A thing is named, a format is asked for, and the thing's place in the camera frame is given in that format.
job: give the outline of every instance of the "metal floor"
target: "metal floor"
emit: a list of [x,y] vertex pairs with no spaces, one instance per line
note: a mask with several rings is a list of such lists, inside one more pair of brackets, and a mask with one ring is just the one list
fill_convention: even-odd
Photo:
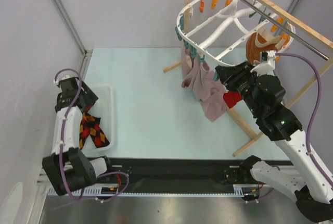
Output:
[[258,204],[226,197],[118,197],[101,204],[83,201],[48,210],[72,200],[48,196],[40,224],[307,224],[296,205],[273,192]]

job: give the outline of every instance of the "plastic tray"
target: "plastic tray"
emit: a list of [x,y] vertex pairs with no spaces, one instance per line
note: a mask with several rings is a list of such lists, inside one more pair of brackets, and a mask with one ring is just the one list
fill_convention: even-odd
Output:
[[89,114],[100,117],[100,128],[103,130],[110,144],[106,147],[96,148],[93,140],[88,136],[83,148],[83,154],[91,154],[111,148],[114,144],[114,108],[113,108],[113,89],[109,84],[100,84],[90,87],[98,96],[95,105],[89,110]]

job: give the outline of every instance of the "white wall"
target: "white wall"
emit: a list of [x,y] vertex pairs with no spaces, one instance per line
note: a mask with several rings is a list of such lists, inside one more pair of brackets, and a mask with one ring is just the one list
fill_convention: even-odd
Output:
[[[332,0],[302,0],[294,15],[332,41],[332,13]],[[333,51],[331,49],[325,48],[314,42],[309,39],[309,37],[304,36],[301,32],[299,32],[299,35],[309,40],[330,58],[333,58]],[[290,52],[305,56],[312,61],[317,68],[325,63],[323,59],[316,56],[313,52],[296,41],[292,44]],[[279,77],[287,89],[287,99],[291,99],[313,75],[313,71],[307,66],[307,64],[304,64],[297,59],[294,60],[291,57],[284,57],[277,64],[277,68]],[[331,68],[322,76],[322,100],[311,131],[313,146],[331,171],[333,171],[333,128],[331,126],[333,117],[332,80],[333,69]],[[309,89],[309,91],[294,105],[294,107],[292,107],[292,110],[299,117],[305,128],[308,126],[316,97],[317,84],[314,84],[312,88]]]
[[[174,27],[184,0],[62,0],[84,45],[93,47],[178,47]],[[291,0],[272,0],[286,9]],[[211,1],[206,1],[206,11]],[[195,10],[195,18],[200,13]],[[250,26],[251,20],[245,19]],[[240,35],[228,30],[214,46],[229,46]]]
[[50,154],[59,89],[54,74],[81,56],[51,0],[0,0],[0,204],[23,183],[23,217]]

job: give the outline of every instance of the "light blue tabletop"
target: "light blue tabletop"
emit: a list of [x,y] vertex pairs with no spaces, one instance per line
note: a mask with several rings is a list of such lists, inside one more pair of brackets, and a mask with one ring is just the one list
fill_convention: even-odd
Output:
[[[114,90],[115,144],[96,156],[118,158],[232,159],[249,137],[225,113],[209,121],[191,91],[181,88],[178,67],[163,69],[180,60],[180,48],[96,48],[88,67],[88,86],[108,83]],[[226,58],[240,63],[243,48]],[[244,102],[235,110],[259,132]],[[288,160],[267,137],[262,137],[239,156]]]

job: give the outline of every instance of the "mauve cloth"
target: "mauve cloth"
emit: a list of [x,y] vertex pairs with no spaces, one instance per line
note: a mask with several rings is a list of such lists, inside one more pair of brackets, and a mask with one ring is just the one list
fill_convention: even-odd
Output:
[[223,100],[223,94],[226,93],[225,87],[219,82],[214,81],[214,71],[211,71],[209,65],[204,61],[200,63],[198,57],[191,58],[192,68],[186,61],[186,55],[190,52],[182,50],[182,87],[192,90],[194,97],[200,102],[205,116],[215,121],[226,111],[226,103]]

